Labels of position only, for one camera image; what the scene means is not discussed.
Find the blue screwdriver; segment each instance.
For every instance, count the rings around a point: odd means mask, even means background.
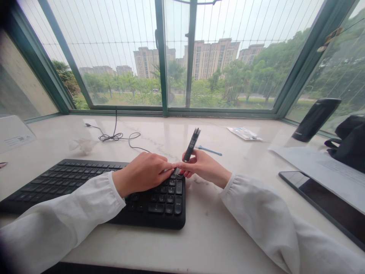
[[[213,152],[213,153],[215,153],[215,154],[218,154],[219,156],[222,156],[222,155],[223,155],[222,153],[215,152],[215,151],[209,150],[209,149],[207,149],[207,148],[204,148],[204,147],[202,147],[201,145],[200,145],[200,146],[198,146],[198,148],[199,148],[199,149],[206,150],[206,151],[209,151],[209,152]]]

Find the white marble desk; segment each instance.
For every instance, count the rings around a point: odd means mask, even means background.
[[[38,140],[0,154],[0,162],[9,162],[0,170],[0,200],[65,158],[130,162],[140,150],[130,148],[124,140],[98,143],[88,156],[69,151],[72,139],[97,140],[100,136],[98,129],[85,123],[112,134],[114,121],[112,116],[68,115],[30,124]],[[247,127],[264,141],[243,141],[226,126]],[[321,149],[325,139],[315,136],[305,144],[290,138],[295,129],[290,125],[245,119],[118,117],[117,132],[126,137],[139,131],[142,135],[131,141],[132,145],[176,162],[195,127],[202,130],[197,145],[221,152],[223,156],[211,155],[223,166],[275,188],[294,214],[365,258],[362,250],[278,177],[279,171],[295,168],[268,151],[270,146],[285,145]],[[103,224],[63,261],[177,273],[283,273],[230,215],[217,187],[194,178],[187,180],[187,185],[186,224],[182,230]],[[14,217],[1,215],[0,220],[5,225]]]

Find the black speaker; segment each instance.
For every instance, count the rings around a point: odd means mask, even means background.
[[[309,142],[340,103],[340,99],[318,99],[299,124],[292,137],[302,142]]]

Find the sky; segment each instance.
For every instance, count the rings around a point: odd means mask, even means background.
[[[195,40],[239,41],[240,48],[285,41],[311,27],[324,0],[221,0],[198,5]],[[133,51],[156,49],[154,0],[48,0],[78,67],[129,65],[136,73]],[[51,59],[67,63],[37,0],[19,4]],[[360,0],[360,10],[365,0]],[[165,0],[165,37],[176,58],[188,44],[189,4]]]

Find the white sleeve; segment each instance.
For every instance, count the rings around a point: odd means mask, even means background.
[[[287,273],[365,273],[365,260],[293,216],[262,182],[232,174],[223,203],[258,246]]]
[[[7,254],[20,272],[41,273],[78,246],[125,206],[112,172],[88,180],[73,193],[37,204],[0,229]]]

